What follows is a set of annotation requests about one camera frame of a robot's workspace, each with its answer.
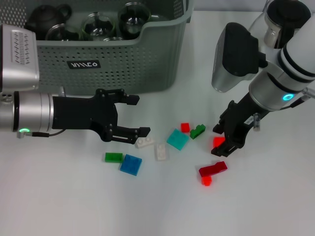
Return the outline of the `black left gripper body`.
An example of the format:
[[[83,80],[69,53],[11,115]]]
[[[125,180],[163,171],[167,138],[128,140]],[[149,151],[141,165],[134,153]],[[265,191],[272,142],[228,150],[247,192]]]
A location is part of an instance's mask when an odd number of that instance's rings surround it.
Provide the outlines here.
[[[101,140],[113,140],[118,113],[115,104],[107,95],[92,98],[53,97],[53,129],[91,130]]]

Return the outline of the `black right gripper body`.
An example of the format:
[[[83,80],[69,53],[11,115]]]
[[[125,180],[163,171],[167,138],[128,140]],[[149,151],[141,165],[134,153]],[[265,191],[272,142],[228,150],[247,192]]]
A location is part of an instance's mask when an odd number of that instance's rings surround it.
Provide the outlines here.
[[[250,124],[245,124],[245,122],[256,113],[264,118],[268,111],[257,105],[247,93],[228,110],[223,119],[225,141],[220,145],[220,149],[242,148],[249,130],[253,128],[253,122]]]

